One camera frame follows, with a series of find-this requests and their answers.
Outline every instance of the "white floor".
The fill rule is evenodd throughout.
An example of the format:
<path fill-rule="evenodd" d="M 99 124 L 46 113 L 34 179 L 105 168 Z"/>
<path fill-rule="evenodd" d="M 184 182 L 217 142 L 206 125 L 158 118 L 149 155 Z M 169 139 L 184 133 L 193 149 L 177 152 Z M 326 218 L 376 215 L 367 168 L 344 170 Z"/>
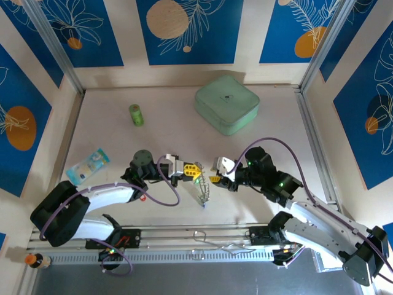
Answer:
<path fill-rule="evenodd" d="M 254 140 L 274 136 L 284 140 L 298 155 L 312 191 L 324 199 L 323 190 L 305 127 L 291 87 L 250 86 L 260 97 L 257 118 L 233 136 L 223 136 L 193 107 L 197 87 L 118 88 L 88 90 L 82 104 L 65 169 L 102 148 L 111 162 L 84 182 L 83 187 L 119 181 L 136 151 L 149 150 L 154 161 L 166 153 L 186 162 L 200 162 L 206 175 L 217 156 L 237 159 Z M 129 105 L 140 105 L 145 124 L 135 127 Z M 284 147 L 266 142 L 262 147 L 272 156 L 278 170 L 300 177 L 294 160 Z M 237 193 L 213 185 L 206 208 L 195 200 L 192 183 L 179 183 L 181 203 L 167 208 L 151 200 L 137 200 L 94 211 L 107 213 L 122 225 L 234 224 L 269 222 L 281 210 L 248 187 Z M 164 202 L 176 197 L 164 183 L 149 184 L 149 193 Z"/>

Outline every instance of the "beige circle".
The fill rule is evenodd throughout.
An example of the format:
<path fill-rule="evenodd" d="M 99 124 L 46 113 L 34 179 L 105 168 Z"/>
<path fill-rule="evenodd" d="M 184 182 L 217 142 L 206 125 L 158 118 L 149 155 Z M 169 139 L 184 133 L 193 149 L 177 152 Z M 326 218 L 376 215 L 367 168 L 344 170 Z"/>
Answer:
<path fill-rule="evenodd" d="M 184 34 L 189 27 L 189 17 L 177 2 L 159 0 L 147 12 L 147 26 L 154 36 L 172 39 Z"/>
<path fill-rule="evenodd" d="M 22 1 L 21 0 L 10 0 L 10 1 L 12 3 L 16 4 L 16 5 L 22 6 Z"/>
<path fill-rule="evenodd" d="M 288 5 L 292 0 L 278 0 L 278 4 L 281 6 Z"/>
<path fill-rule="evenodd" d="M 184 51 L 185 53 L 189 53 L 189 52 L 191 52 L 191 47 L 190 47 L 190 46 L 184 46 L 184 47 L 183 47 L 183 51 Z"/>

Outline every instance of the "orange circle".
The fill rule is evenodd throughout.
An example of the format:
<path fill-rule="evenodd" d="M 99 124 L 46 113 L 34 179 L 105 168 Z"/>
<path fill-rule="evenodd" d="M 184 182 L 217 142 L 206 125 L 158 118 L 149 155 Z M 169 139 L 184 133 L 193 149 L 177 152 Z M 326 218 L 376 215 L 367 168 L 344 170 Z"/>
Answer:
<path fill-rule="evenodd" d="M 301 35 L 295 44 L 295 54 L 300 58 L 312 57 L 325 31 L 326 27 L 319 26 Z"/>
<path fill-rule="evenodd" d="M 67 40 L 67 44 L 74 50 L 79 50 L 82 48 L 82 42 L 74 37 L 69 38 Z"/>
<path fill-rule="evenodd" d="M 374 117 L 369 117 L 366 120 L 365 128 L 369 134 L 375 134 L 378 131 L 378 120 Z"/>
<path fill-rule="evenodd" d="M 29 254 L 25 257 L 25 264 L 31 266 L 32 264 L 36 263 L 37 257 L 33 254 Z"/>
<path fill-rule="evenodd" d="M 33 146 L 37 134 L 34 115 L 24 106 L 10 108 L 7 115 L 6 122 L 10 123 L 10 126 L 6 128 L 9 143 L 19 151 L 28 151 Z"/>

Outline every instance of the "metal wire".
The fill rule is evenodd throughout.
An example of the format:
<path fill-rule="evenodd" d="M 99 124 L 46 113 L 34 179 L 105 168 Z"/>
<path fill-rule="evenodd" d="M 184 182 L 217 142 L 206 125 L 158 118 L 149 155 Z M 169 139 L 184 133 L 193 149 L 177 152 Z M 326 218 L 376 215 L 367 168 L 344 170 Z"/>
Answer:
<path fill-rule="evenodd" d="M 200 237 L 197 237 L 196 236 L 197 233 L 202 233 L 203 235 L 200 236 Z M 236 244 L 236 243 L 231 243 L 229 245 L 218 245 L 218 244 L 215 244 L 213 242 L 206 241 L 206 232 L 204 232 L 203 230 L 196 230 L 196 231 L 194 231 L 192 237 L 194 238 L 194 240 L 196 242 L 205 243 L 205 244 L 208 244 L 208 245 L 211 245 L 211 246 L 214 247 L 213 249 L 208 249 L 208 251 L 211 251 L 211 250 L 222 250 L 222 251 L 228 252 L 232 256 L 237 256 L 239 254 L 244 254 L 244 253 L 247 254 L 247 253 L 254 252 L 256 250 L 256 249 L 246 248 L 244 244 L 240 245 L 240 244 Z M 197 249 L 193 249 L 191 251 L 192 254 L 194 254 L 195 251 L 198 251 L 198 250 Z M 195 258 L 194 256 L 192 256 L 193 260 L 204 260 L 204 251 L 205 250 L 199 250 L 199 251 L 201 251 L 201 257 L 200 258 Z"/>
<path fill-rule="evenodd" d="M 206 202 L 210 200 L 210 187 L 209 183 L 207 182 L 206 178 L 204 177 L 204 171 L 203 171 L 203 166 L 199 162 L 194 163 L 201 171 L 201 175 L 198 177 L 197 180 L 199 180 L 199 187 L 201 190 L 201 195 L 198 196 L 203 208 L 206 206 Z"/>

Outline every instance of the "orange bottle cap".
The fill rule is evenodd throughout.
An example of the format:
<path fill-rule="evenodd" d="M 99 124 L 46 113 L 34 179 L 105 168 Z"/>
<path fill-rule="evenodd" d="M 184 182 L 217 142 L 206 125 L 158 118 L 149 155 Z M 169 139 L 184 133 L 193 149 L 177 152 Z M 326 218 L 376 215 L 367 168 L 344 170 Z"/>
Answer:
<path fill-rule="evenodd" d="M 33 254 L 29 254 L 25 258 L 25 263 L 31 266 L 32 264 L 36 263 L 37 257 Z"/>

